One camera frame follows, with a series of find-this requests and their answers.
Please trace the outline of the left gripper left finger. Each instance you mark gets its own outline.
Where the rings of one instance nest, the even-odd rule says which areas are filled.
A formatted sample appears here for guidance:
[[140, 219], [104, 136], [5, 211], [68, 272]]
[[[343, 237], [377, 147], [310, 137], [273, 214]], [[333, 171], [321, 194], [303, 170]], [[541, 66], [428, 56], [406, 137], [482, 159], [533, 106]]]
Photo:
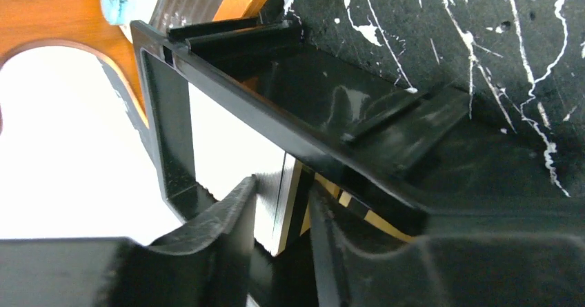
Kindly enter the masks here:
[[149, 246], [127, 237], [1, 242], [2, 306], [245, 306], [257, 178]]

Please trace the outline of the black card tray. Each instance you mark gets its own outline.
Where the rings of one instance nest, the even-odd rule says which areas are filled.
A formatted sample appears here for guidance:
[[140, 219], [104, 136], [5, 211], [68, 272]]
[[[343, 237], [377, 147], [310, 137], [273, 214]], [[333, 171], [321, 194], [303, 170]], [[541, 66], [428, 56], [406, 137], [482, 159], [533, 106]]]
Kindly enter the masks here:
[[305, 44], [290, 20], [130, 29], [168, 202], [196, 183], [194, 86], [407, 236], [584, 234], [584, 200], [550, 187], [523, 141], [471, 121], [459, 89], [394, 88]]

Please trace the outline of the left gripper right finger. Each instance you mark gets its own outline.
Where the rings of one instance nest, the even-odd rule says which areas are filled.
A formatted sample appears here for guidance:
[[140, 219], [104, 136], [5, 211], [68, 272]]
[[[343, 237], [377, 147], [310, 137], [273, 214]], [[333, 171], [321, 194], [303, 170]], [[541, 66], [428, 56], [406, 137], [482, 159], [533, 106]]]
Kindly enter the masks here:
[[321, 306], [583, 306], [575, 235], [431, 235], [405, 244], [309, 192]]

